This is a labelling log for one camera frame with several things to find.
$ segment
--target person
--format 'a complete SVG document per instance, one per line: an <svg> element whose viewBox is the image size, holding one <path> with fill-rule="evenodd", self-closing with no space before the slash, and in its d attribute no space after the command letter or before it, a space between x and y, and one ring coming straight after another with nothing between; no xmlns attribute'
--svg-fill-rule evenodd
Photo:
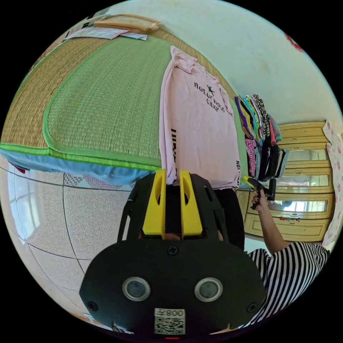
<svg viewBox="0 0 343 343"><path fill-rule="evenodd" d="M236 193L232 189L214 192L224 209L229 242L244 251L244 223ZM256 202L259 204L255 210L259 215L263 239L269 253L265 249L256 249L248 255L260 271L267 297L248 323L232 329L228 324L227 329L213 334L247 327L284 309L310 286L330 255L330 251L318 243L285 241L273 220L263 190L259 197L255 192L253 203ZM178 186L167 186L165 215L165 239L180 240L181 209Z"/></svg>
<svg viewBox="0 0 343 343"><path fill-rule="evenodd" d="M256 315L244 328L266 319L294 302L311 285L324 267L330 251L319 243L287 242L278 230L261 190L254 193L253 203L259 202L257 211L263 239L270 255L257 249L248 255L256 263L267 290L267 297ZM231 331L229 328L217 333Z"/></svg>

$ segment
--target black device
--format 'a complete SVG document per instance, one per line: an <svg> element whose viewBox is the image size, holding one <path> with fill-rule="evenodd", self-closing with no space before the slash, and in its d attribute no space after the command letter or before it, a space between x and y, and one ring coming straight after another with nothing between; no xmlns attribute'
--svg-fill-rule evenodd
<svg viewBox="0 0 343 343"><path fill-rule="evenodd" d="M209 182L187 171L180 171L181 239L165 240L165 180L160 170L137 181L117 243L86 271L82 301L114 331L154 339L246 324L266 298L256 264L228 241L224 211Z"/></svg>
<svg viewBox="0 0 343 343"><path fill-rule="evenodd" d="M267 200L269 201L274 201L275 200L275 192L276 192L276 179L270 179L269 180L269 188L264 187L260 182L258 182L257 180L253 179L253 178L249 178L249 177L244 177L245 181L247 184L249 184L251 186L251 188L255 189L260 197L260 192L263 189L264 194L267 198ZM259 202L254 203L251 206L251 209L255 209L256 206L259 204Z"/></svg>

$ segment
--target black pants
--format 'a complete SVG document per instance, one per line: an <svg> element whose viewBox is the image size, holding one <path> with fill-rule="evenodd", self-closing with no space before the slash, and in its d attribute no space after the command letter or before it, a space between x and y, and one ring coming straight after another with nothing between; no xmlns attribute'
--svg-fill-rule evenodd
<svg viewBox="0 0 343 343"><path fill-rule="evenodd" d="M216 189L214 192L224 209L229 242L244 251L244 223L236 193L232 189ZM165 207L165 232L181 233L179 186L167 186Z"/></svg>

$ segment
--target screw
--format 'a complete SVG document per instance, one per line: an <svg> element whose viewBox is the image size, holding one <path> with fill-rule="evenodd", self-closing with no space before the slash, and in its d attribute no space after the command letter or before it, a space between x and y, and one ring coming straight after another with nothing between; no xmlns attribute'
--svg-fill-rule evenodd
<svg viewBox="0 0 343 343"><path fill-rule="evenodd" d="M248 307L247 307L247 312L251 313L254 312L256 310L257 307L257 303L251 303Z"/></svg>
<svg viewBox="0 0 343 343"><path fill-rule="evenodd" d="M168 247L167 249L167 253L168 255L171 255L171 256L174 256L174 255L177 255L179 252L179 248L174 246L174 245L171 245L170 247Z"/></svg>
<svg viewBox="0 0 343 343"><path fill-rule="evenodd" d="M94 301L89 301L87 305L93 311L97 311L99 309Z"/></svg>

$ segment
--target bed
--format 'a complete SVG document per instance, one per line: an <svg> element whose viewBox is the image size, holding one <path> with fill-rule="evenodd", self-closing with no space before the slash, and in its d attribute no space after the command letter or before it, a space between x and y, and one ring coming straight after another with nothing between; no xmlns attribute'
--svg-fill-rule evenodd
<svg viewBox="0 0 343 343"><path fill-rule="evenodd" d="M203 55L164 30L146 41L73 38L58 45L14 97L1 154L26 169L88 175L116 185L160 169L160 87L171 45L197 58L228 92L241 179L248 176L235 93Z"/></svg>

